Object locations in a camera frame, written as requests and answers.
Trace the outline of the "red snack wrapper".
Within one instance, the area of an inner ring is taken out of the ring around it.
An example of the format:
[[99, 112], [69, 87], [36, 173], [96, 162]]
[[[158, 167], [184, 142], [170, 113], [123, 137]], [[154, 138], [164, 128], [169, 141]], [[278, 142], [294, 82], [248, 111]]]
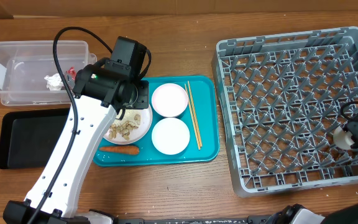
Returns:
[[67, 76], [67, 80], [70, 81], [74, 81], [76, 78], [76, 70], [74, 67], [70, 67], [67, 71], [66, 71], [66, 76]]

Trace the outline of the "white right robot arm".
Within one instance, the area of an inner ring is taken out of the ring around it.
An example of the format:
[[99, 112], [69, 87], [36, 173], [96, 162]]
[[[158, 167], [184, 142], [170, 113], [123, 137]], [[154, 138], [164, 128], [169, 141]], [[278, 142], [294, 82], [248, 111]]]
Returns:
[[[334, 142], [341, 149], [358, 149], [358, 113], [335, 130]], [[326, 217], [315, 214], [299, 204], [294, 204], [270, 216], [266, 222], [270, 224], [358, 224], [358, 204]]]

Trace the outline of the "white tissue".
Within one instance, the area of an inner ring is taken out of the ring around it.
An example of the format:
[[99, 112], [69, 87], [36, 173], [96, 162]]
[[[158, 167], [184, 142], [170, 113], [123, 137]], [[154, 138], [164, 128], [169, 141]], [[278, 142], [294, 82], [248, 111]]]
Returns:
[[56, 73], [52, 76], [45, 76], [44, 79], [47, 81], [47, 88], [50, 91], [59, 91], [63, 88], [63, 82], [59, 75], [59, 73]]

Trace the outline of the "pale green bowl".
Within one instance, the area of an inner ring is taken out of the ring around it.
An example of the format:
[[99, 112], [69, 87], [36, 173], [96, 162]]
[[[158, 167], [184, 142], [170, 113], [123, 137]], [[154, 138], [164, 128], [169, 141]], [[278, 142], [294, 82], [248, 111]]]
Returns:
[[165, 155], [175, 155], [184, 151], [190, 142], [188, 126], [177, 118], [164, 118], [152, 130], [152, 144]]

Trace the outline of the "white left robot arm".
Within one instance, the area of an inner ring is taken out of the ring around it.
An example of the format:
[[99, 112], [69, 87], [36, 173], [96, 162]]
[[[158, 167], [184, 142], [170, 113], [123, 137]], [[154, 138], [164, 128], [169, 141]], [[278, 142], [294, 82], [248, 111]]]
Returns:
[[78, 213], [84, 179], [96, 150], [117, 117], [126, 110], [149, 106], [150, 50], [139, 42], [118, 37], [111, 56], [77, 71], [67, 121], [42, 174], [24, 201], [9, 201], [6, 223], [114, 223], [105, 212]]

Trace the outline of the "white paper cup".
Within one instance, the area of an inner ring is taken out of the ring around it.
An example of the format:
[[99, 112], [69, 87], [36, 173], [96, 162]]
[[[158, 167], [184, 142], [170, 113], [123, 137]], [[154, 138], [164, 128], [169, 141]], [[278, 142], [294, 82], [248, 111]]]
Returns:
[[354, 144], [352, 140], [352, 133], [345, 131], [341, 126], [338, 126], [333, 134], [334, 144], [342, 150], [351, 150], [351, 146]]

